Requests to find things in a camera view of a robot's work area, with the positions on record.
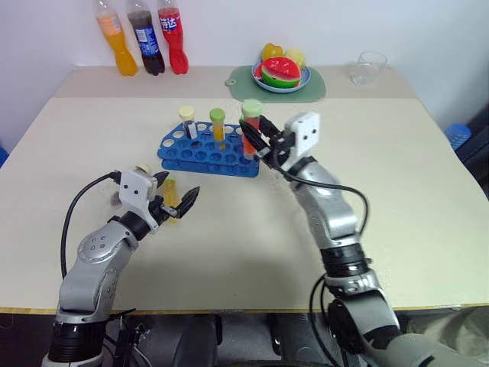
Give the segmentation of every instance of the table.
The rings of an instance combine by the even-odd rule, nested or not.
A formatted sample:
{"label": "table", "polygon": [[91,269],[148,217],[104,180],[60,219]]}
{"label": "table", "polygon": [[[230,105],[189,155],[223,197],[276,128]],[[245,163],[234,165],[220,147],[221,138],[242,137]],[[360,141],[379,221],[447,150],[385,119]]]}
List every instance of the table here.
{"label": "table", "polygon": [[[178,106],[194,106],[199,120],[220,107],[227,123],[237,123],[240,103],[212,84],[230,70],[193,68],[188,77],[161,79],[142,71],[121,78],[110,68],[73,71],[0,170],[1,312],[55,312],[61,227],[72,198],[114,169],[144,162],[157,171],[156,150],[179,123]],[[270,104],[264,114],[283,126],[297,112],[321,113],[313,155],[368,196],[363,246],[393,306],[487,304],[489,204],[423,104],[392,70],[367,89],[348,84],[339,68],[319,71],[325,99]],[[254,179],[171,176],[179,195],[200,185],[199,198],[179,223],[165,223],[141,242],[121,275],[115,310],[306,309],[323,269],[283,179],[264,165]],[[80,200],[68,235],[68,267],[83,236],[121,214],[110,204],[115,190],[107,182]],[[360,216],[360,201],[345,196]]]}

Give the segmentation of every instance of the plate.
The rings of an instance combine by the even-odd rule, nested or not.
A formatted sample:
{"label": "plate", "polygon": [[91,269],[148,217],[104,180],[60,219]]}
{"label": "plate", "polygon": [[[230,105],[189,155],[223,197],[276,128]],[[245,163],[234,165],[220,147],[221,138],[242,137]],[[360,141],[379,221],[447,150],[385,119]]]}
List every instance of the plate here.
{"label": "plate", "polygon": [[298,86],[294,86],[293,88],[276,88],[274,86],[268,86],[267,84],[261,82],[255,75],[254,71],[260,66],[260,62],[256,63],[253,65],[251,68],[251,77],[254,79],[256,84],[258,84],[261,88],[270,90],[271,92],[274,93],[292,93],[296,92],[299,89],[302,89],[310,80],[311,80],[311,70],[306,67],[306,69],[303,69],[301,74],[300,74],[300,84]]}

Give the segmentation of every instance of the gray cloth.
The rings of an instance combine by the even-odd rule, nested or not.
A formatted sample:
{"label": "gray cloth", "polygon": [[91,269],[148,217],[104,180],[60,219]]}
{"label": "gray cloth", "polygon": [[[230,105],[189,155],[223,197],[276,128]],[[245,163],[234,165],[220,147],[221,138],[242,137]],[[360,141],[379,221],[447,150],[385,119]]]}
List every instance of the gray cloth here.
{"label": "gray cloth", "polygon": [[421,333],[463,356],[489,365],[489,307],[474,307],[443,316],[417,317],[408,333]]}

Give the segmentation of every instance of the green mat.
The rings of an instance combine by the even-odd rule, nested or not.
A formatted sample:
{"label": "green mat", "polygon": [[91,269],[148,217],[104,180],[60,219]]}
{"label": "green mat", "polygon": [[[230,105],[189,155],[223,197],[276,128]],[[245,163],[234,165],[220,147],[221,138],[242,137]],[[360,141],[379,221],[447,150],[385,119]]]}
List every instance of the green mat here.
{"label": "green mat", "polygon": [[296,92],[279,94],[259,87],[251,76],[251,67],[237,67],[226,80],[231,95],[238,101],[258,99],[264,103],[305,103],[315,102],[326,95],[326,85],[321,74],[312,67],[311,80]]}

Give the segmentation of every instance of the test tube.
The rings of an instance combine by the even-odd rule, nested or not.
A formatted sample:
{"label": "test tube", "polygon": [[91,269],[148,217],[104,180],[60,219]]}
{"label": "test tube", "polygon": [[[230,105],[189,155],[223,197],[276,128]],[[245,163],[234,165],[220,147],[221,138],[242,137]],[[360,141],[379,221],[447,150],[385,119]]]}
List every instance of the test tube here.
{"label": "test tube", "polygon": [[[214,132],[215,141],[224,141],[224,118],[225,113],[221,109],[212,109],[210,113],[210,118],[212,121],[212,131]],[[225,145],[221,144],[219,149],[224,149]]]}
{"label": "test tube", "polygon": [[[178,206],[178,195],[176,194],[176,181],[168,177],[160,187],[161,196],[166,206],[176,208]],[[170,218],[170,223],[176,223],[175,218]]]}
{"label": "test tube", "polygon": [[[243,119],[256,128],[260,130],[260,115],[263,111],[263,104],[256,99],[246,99],[241,107],[243,113]],[[256,150],[253,145],[246,139],[243,135],[243,155],[244,158],[251,160],[256,154]]]}
{"label": "test tube", "polygon": [[196,111],[192,106],[182,106],[178,109],[178,116],[183,120],[183,129],[188,139],[197,138]]}

